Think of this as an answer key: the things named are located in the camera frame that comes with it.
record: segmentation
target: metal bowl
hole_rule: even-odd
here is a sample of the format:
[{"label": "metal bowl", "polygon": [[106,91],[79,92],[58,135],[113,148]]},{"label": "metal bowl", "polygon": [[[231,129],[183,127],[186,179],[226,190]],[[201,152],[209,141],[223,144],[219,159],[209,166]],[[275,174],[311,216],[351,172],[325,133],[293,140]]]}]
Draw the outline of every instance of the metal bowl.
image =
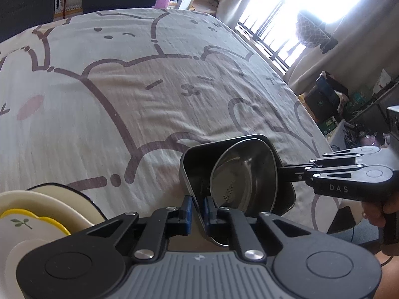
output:
[{"label": "metal bowl", "polygon": [[277,197],[277,165],[270,147],[257,138],[237,142],[213,167],[210,193],[219,207],[256,217],[273,210]]}]

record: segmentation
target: person's finger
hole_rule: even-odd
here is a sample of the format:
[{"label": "person's finger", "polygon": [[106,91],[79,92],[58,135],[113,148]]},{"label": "person's finger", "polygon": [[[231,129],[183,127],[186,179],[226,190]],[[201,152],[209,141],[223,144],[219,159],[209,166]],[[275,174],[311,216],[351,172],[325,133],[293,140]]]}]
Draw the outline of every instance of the person's finger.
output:
[{"label": "person's finger", "polygon": [[369,217],[380,218],[382,209],[380,204],[375,203],[362,203],[363,210]]},{"label": "person's finger", "polygon": [[397,211],[399,211],[399,192],[393,193],[384,204],[384,212],[386,214],[393,214]]},{"label": "person's finger", "polygon": [[369,217],[368,221],[372,225],[377,226],[377,227],[381,227],[382,228],[382,227],[385,226],[385,218],[382,217],[382,216],[380,218]]}]

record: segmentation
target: ribbed gray plate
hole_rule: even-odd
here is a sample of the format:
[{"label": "ribbed gray plate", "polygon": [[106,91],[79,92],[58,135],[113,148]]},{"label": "ribbed gray plate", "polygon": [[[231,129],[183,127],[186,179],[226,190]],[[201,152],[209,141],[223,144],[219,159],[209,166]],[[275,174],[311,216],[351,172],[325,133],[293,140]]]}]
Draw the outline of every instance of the ribbed gray plate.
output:
[{"label": "ribbed gray plate", "polygon": [[167,252],[154,264],[138,265],[108,299],[292,299],[265,267],[246,264],[233,252]]}]

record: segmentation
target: bedsheet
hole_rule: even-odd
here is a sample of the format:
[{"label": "bedsheet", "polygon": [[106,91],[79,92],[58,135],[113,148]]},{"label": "bedsheet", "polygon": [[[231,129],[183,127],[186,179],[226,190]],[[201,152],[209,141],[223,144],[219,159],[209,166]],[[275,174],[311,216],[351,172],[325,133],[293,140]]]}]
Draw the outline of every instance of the bedsheet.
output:
[{"label": "bedsheet", "polygon": [[[180,204],[179,159],[189,146],[254,133],[288,164],[331,151],[271,67],[207,14],[96,12],[0,44],[2,192],[57,182],[107,217],[144,217]],[[285,216],[326,231],[338,199],[294,188]],[[199,229],[172,247],[210,246]]]}]

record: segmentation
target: yellow scalloped rim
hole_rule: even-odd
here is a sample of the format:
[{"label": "yellow scalloped rim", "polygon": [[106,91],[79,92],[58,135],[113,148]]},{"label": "yellow scalloped rim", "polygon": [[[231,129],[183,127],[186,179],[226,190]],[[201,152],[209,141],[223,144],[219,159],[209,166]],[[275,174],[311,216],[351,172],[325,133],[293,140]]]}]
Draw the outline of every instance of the yellow scalloped rim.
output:
[{"label": "yellow scalloped rim", "polygon": [[50,218],[50,217],[38,217],[37,215],[35,215],[34,213],[32,213],[31,211],[26,210],[26,209],[20,209],[20,208],[8,209],[7,211],[4,211],[1,214],[0,219],[4,218],[5,216],[13,215],[13,214],[26,215],[28,217],[39,219],[40,221],[45,221],[46,223],[49,223],[49,224],[53,225],[54,227],[57,227],[65,235],[69,236],[71,234],[68,231],[68,229],[66,229],[61,223],[59,223],[55,219]]}]

